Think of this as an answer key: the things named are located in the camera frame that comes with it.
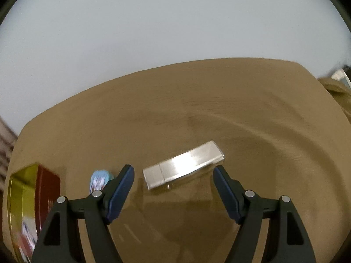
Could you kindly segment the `teal small tape measure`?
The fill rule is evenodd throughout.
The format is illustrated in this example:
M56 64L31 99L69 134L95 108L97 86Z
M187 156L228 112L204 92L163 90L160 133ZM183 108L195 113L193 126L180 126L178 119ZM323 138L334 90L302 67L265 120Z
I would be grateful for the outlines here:
M89 185L89 193L91 194L94 191L104 189L106 184L113 180L114 176L111 172L107 170L96 170L92 173L90 178L90 185Z

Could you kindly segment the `gold toffee tin box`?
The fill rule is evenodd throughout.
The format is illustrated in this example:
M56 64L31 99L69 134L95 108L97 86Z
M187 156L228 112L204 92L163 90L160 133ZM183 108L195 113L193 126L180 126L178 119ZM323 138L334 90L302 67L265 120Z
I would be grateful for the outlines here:
M18 262L30 262L42 226L60 195L60 178L35 163L9 178L7 213Z

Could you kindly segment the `silver metallic rectangular case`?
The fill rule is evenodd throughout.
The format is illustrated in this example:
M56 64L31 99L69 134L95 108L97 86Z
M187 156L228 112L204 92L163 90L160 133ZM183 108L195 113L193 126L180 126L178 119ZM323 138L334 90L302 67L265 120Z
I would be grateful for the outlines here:
M217 144L208 141L190 151L143 169L143 176L148 190L152 190L224 159L224 153Z

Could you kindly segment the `brown tablecloth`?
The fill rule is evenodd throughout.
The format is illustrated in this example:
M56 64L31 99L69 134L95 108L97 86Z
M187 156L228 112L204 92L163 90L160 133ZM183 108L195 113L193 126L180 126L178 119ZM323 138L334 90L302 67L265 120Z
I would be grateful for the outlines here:
M349 114L294 62L213 59L140 71L73 96L20 132L9 173L40 163L83 198L98 169L135 180L109 229L124 262L223 262L238 226L203 169L147 189L143 169L215 141L228 174L262 197L288 195L318 262L350 232Z

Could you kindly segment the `patterned beige curtain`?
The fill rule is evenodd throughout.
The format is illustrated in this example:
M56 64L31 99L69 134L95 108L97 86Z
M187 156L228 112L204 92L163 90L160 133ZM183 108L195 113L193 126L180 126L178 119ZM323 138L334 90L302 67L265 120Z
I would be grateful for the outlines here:
M17 134L0 119L0 167L1 167L1 193L5 189L5 179L8 173L10 159L17 142Z

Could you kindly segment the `olive fabric bag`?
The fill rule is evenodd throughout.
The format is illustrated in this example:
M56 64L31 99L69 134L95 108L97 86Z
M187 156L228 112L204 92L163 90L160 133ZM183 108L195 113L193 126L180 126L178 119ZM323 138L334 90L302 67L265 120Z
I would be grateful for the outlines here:
M350 66L345 65L334 71L329 77L319 78L318 81L331 94L350 121Z

